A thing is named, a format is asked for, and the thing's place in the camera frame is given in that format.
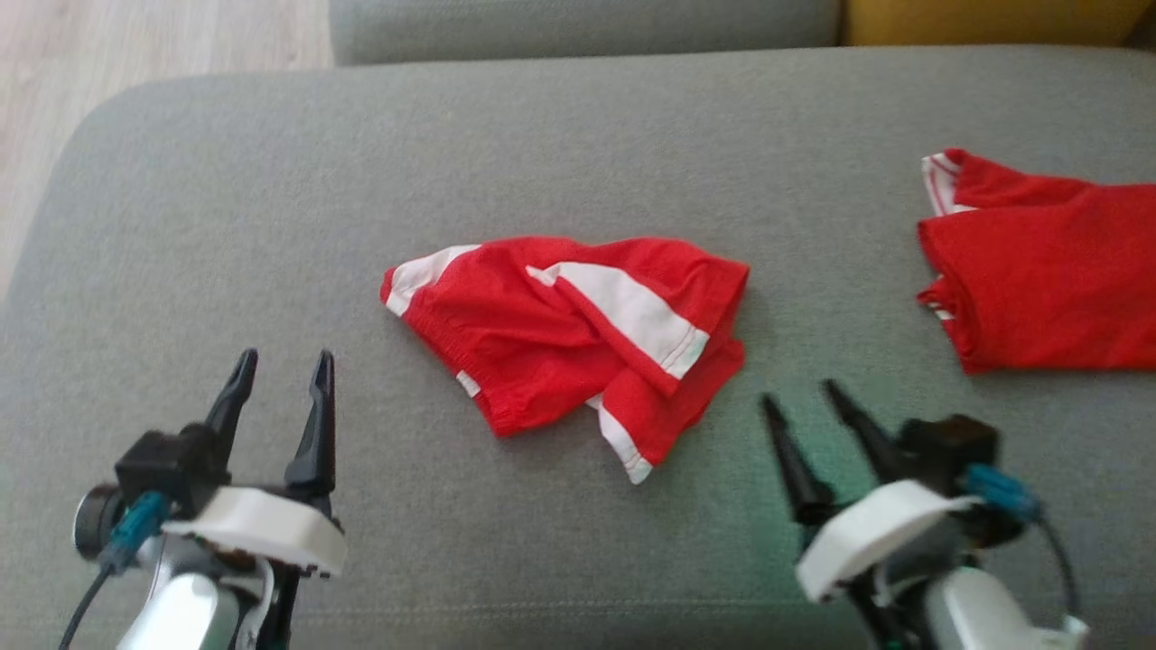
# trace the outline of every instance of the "clothing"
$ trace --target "clothing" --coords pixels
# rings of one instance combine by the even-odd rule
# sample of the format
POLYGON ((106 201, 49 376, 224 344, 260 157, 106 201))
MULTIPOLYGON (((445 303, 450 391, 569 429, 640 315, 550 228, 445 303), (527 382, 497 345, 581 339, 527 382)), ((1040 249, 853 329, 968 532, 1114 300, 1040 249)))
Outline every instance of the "clothing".
POLYGON ((1156 368, 1156 185, 1031 176, 962 149, 924 158, 942 274, 919 301, 963 369, 1156 368))
POLYGON ((673 239, 521 237, 402 264, 380 297, 495 435, 588 404, 638 483, 742 367, 731 328, 748 272, 673 239))

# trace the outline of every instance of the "round black knob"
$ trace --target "round black knob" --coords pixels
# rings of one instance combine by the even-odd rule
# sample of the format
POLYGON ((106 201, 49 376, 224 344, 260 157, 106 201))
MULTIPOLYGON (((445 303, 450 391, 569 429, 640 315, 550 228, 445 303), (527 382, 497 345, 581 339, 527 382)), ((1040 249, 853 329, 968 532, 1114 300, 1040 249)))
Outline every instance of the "round black knob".
POLYGON ((101 549, 112 538, 112 529, 125 515, 125 496, 120 486, 101 483, 88 490, 73 518, 73 546, 80 556, 95 562, 101 549))

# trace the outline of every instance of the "gray ottoman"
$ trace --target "gray ottoman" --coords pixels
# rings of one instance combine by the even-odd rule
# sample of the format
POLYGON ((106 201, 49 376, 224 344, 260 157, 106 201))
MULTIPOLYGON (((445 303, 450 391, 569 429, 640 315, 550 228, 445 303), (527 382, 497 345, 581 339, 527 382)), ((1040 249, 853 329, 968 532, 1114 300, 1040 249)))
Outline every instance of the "gray ottoman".
MULTIPOLYGON (((95 569, 73 509, 146 429, 203 418, 262 359, 231 468, 276 480, 321 347, 338 362, 349 574, 304 584, 299 648, 861 643, 806 604, 756 397, 775 390, 843 497, 870 482, 817 382, 882 422, 971 414, 1050 502, 1101 647, 1154 633, 1156 377, 966 378, 914 294, 919 157, 1156 179, 1156 57, 1062 47, 766 51, 432 64, 146 86, 57 165, 0 316, 0 645, 55 643, 95 569), (593 413, 495 440, 378 303, 391 265, 531 232, 681 237, 753 265, 746 369, 631 486, 593 413)), ((994 553, 1042 623, 1059 578, 994 553)), ((148 576, 108 585, 110 647, 148 576)))

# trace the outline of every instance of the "red fabric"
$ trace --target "red fabric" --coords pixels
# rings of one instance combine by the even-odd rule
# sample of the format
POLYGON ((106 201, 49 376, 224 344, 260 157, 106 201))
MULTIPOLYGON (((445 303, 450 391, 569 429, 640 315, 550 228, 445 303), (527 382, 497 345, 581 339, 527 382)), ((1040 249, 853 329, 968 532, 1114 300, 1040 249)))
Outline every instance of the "red fabric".
POLYGON ((954 316, 942 325, 964 371, 1156 368, 1156 185, 944 153, 959 167, 955 204, 977 209, 919 223, 942 273, 919 301, 954 316))
MULTIPOLYGON (((421 266, 422 260, 407 264, 421 266)), ((413 274, 398 268, 381 285, 387 305, 391 293, 401 291, 394 274, 413 274)), ((451 372, 465 371, 476 382, 481 390, 474 401, 495 435, 547 424, 602 394, 603 407, 642 457, 658 465, 742 367, 742 345, 731 338, 731 327, 748 271, 672 239, 600 246, 553 237, 504 239, 454 258, 413 294, 401 318, 451 372), (672 376, 564 274, 553 285, 535 278, 560 263, 621 269, 709 334, 690 370, 681 379, 672 376)), ((620 305, 638 302, 629 293, 618 297, 620 305)), ((664 323, 655 325, 660 330, 664 323)))

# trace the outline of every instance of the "robotic arm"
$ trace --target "robotic arm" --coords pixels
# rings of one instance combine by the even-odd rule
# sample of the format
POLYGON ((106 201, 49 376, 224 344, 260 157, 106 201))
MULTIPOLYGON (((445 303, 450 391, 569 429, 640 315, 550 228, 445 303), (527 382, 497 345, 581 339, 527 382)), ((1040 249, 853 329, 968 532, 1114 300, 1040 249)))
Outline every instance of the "robotic arm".
POLYGON ((101 567, 60 648, 109 576, 153 571, 143 610, 123 650, 273 650, 289 644, 302 576, 341 574, 347 547, 329 494, 335 487, 333 355, 323 352, 309 387, 305 431, 280 486, 234 486, 229 456, 257 372, 242 354, 205 422, 177 435, 149 431, 76 510, 73 541, 101 567))
POLYGON ((792 517, 803 530, 795 576, 813 603, 846 594, 879 649, 1077 650, 1088 627, 1067 555, 1039 502, 995 470, 999 433, 964 415, 907 421, 892 443, 832 381, 827 396, 880 487, 836 503, 770 394, 762 407, 792 517), (1043 529, 1065 578, 1064 630, 1031 625, 978 551, 1043 529))

